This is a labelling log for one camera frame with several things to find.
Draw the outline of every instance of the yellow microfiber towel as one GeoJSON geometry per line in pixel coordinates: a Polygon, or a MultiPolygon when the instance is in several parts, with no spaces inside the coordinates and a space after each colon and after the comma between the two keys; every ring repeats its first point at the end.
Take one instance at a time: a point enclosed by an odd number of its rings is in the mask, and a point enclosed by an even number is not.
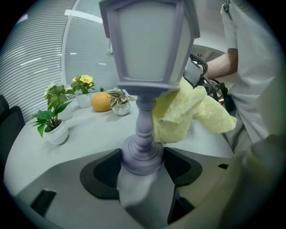
{"type": "Polygon", "coordinates": [[[193,87],[182,78],[180,90],[156,99],[152,113],[154,140],[158,143],[176,143],[187,134],[192,119],[198,119],[210,132],[233,130],[237,119],[206,94],[202,86],[193,87]]]}

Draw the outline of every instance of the potted plant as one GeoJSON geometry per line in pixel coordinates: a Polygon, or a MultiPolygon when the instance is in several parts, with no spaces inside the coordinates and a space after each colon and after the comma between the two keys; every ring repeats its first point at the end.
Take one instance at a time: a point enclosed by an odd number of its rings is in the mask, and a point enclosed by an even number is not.
{"type": "Polygon", "coordinates": [[[133,97],[126,96],[124,91],[114,88],[108,92],[113,98],[109,101],[110,108],[117,115],[126,115],[130,110],[129,100],[135,100],[133,97]]]}
{"type": "MultiPolygon", "coordinates": [[[[44,93],[45,99],[47,99],[47,98],[46,98],[46,95],[48,94],[49,89],[50,89],[51,87],[53,87],[54,85],[55,85],[55,83],[52,82],[51,85],[48,86],[47,89],[45,90],[45,93],[44,93]]],[[[67,92],[68,90],[70,90],[69,93],[74,94],[74,93],[72,93],[72,88],[71,88],[70,85],[64,85],[64,88],[65,88],[66,92],[67,92]]],[[[68,119],[70,119],[71,117],[72,117],[72,110],[71,110],[70,106],[67,106],[67,107],[66,107],[61,113],[59,113],[59,115],[58,115],[58,119],[63,120],[63,121],[68,120],[68,119]]]]}
{"type": "Polygon", "coordinates": [[[81,108],[91,106],[91,93],[88,91],[89,89],[95,90],[93,88],[93,78],[88,75],[76,76],[73,78],[73,83],[71,84],[72,90],[81,91],[82,94],[77,95],[76,99],[81,108]]]}
{"type": "Polygon", "coordinates": [[[68,95],[74,93],[71,89],[66,90],[63,85],[57,86],[52,83],[45,95],[45,99],[48,100],[48,109],[39,110],[32,116],[32,118],[37,118],[33,122],[33,127],[38,126],[38,132],[42,138],[45,131],[47,141],[52,144],[61,144],[68,136],[67,126],[64,121],[58,119],[58,115],[71,103],[71,101],[67,102],[68,95]]]}

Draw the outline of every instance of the lamp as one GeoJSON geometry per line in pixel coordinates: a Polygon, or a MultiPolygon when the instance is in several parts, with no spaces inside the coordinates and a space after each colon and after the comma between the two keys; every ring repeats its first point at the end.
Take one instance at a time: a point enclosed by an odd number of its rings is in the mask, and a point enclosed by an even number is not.
{"type": "Polygon", "coordinates": [[[122,164],[131,173],[148,175],[163,163],[163,146],[153,141],[155,98],[178,90],[198,20],[189,0],[103,0],[105,34],[110,38],[118,87],[137,95],[136,134],[127,138],[122,164]]]}

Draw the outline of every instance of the white cloth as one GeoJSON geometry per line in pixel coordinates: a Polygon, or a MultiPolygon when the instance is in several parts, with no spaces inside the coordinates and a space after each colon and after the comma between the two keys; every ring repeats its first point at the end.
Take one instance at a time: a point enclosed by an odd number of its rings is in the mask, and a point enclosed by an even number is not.
{"type": "Polygon", "coordinates": [[[230,1],[229,15],[221,14],[228,49],[238,50],[239,81],[229,90],[253,143],[269,134],[255,101],[278,72],[282,48],[261,17],[245,1],[230,1]]]}

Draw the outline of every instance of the orange fruit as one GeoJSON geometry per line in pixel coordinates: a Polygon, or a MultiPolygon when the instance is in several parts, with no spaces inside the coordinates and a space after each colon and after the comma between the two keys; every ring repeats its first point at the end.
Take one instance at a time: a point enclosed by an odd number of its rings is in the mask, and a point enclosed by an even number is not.
{"type": "Polygon", "coordinates": [[[112,96],[109,95],[107,91],[104,91],[103,88],[100,88],[100,92],[93,96],[91,105],[95,111],[103,112],[111,110],[109,104],[111,98],[112,96]]]}

